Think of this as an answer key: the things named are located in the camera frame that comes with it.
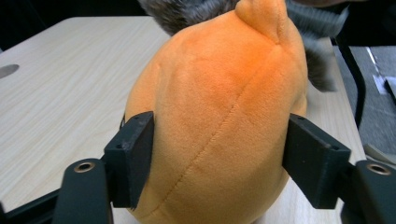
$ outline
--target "orange fabric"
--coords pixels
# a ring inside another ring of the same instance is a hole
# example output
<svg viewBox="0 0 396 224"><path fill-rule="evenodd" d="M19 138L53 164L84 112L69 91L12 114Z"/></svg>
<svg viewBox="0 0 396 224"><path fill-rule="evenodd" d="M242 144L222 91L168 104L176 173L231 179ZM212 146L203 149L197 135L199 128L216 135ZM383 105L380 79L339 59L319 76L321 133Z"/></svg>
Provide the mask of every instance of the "orange fabric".
<svg viewBox="0 0 396 224"><path fill-rule="evenodd" d="M174 35L136 81L126 118L155 116L142 223L250 223L288 179L290 113L304 115L303 42L284 0L236 9Z"/></svg>

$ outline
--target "black plastic bracket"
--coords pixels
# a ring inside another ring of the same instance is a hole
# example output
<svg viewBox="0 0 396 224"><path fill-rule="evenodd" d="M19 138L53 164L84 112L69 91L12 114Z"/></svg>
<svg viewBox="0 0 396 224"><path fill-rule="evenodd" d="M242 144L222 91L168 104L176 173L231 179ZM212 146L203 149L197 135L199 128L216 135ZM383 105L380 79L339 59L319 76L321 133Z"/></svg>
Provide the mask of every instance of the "black plastic bracket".
<svg viewBox="0 0 396 224"><path fill-rule="evenodd" d="M350 149L308 119L290 115L283 167L314 208L333 209L335 179L348 164Z"/></svg>

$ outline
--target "stuffed animal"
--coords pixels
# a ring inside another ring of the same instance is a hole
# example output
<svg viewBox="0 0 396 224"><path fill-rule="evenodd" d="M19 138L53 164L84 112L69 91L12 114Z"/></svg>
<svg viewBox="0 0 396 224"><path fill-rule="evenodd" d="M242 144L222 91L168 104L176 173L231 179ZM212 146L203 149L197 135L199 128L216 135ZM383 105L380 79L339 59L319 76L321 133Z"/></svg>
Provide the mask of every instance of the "stuffed animal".
<svg viewBox="0 0 396 224"><path fill-rule="evenodd" d="M186 27L211 20L218 15L233 10L238 1L139 0L139 3L166 33L174 35ZM339 0L332 0L327 1L327 4L334 1L339 2ZM318 40L322 37L336 37L338 35L347 19L347 10L344 10L341 14L336 14L313 7L304 7L290 0L286 2L289 17L303 37L309 80L320 91L335 91L334 82L328 73L330 67L328 61L332 56L326 53Z"/></svg>
<svg viewBox="0 0 396 224"><path fill-rule="evenodd" d="M304 44L284 0L234 10L167 41L134 84L125 118L154 112L141 223L251 223L289 176L290 113L304 116Z"/></svg>

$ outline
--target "desk surface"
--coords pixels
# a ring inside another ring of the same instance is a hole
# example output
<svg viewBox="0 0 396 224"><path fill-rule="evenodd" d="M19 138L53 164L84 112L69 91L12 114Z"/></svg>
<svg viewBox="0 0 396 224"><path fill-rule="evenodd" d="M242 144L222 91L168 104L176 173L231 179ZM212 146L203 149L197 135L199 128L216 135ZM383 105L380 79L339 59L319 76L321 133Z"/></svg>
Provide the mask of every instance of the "desk surface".
<svg viewBox="0 0 396 224"><path fill-rule="evenodd" d="M6 211L60 187L74 161L100 158L117 132L127 95L156 50L168 39L148 17L74 18L0 54L0 201ZM332 53L330 41L323 44ZM309 87L307 117L364 159L335 58L338 92ZM289 181L255 223L340 223L339 209L313 209ZM137 223L114 209L116 223Z"/></svg>

